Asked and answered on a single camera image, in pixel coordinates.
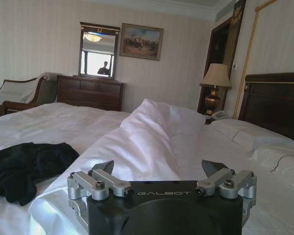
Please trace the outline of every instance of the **dark wooden headboard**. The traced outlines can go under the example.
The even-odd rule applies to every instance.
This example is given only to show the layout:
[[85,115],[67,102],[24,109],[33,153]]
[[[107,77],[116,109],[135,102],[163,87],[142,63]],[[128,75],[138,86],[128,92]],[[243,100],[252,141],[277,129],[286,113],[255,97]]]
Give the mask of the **dark wooden headboard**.
[[294,72],[252,74],[245,81],[239,120],[294,140]]

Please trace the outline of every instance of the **gold lamp base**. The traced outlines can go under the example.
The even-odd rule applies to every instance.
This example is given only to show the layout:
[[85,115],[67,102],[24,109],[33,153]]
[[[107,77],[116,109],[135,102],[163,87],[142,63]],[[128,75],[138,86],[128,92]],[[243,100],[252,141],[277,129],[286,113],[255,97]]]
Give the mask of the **gold lamp base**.
[[214,114],[215,110],[220,104],[220,98],[218,97],[218,89],[213,88],[211,90],[211,94],[205,98],[205,104],[206,104],[206,114],[212,115]]

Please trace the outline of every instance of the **logo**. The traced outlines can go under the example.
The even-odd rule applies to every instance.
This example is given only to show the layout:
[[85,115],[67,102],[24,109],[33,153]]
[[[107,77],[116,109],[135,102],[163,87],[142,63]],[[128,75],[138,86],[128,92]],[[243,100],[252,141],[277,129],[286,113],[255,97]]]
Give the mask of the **logo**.
[[170,195],[183,195],[183,194],[190,194],[191,192],[138,192],[137,195],[139,196],[148,196],[148,195],[159,195],[159,196],[170,196]]

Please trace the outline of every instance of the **framed painting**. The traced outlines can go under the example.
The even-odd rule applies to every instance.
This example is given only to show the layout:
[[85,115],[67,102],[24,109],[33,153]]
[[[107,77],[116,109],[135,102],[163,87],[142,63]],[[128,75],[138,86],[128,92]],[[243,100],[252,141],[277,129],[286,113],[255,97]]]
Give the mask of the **framed painting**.
[[120,56],[160,60],[163,29],[122,24]]

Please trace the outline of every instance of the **striped wallpaper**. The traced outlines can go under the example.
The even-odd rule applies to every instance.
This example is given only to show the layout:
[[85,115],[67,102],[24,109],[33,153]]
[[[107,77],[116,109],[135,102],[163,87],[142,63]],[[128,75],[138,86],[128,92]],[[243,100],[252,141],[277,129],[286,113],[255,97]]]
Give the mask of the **striped wallpaper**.
[[0,85],[44,71],[77,74],[80,21],[164,28],[160,62],[117,58],[125,111],[144,98],[197,108],[212,22],[80,0],[0,0]]

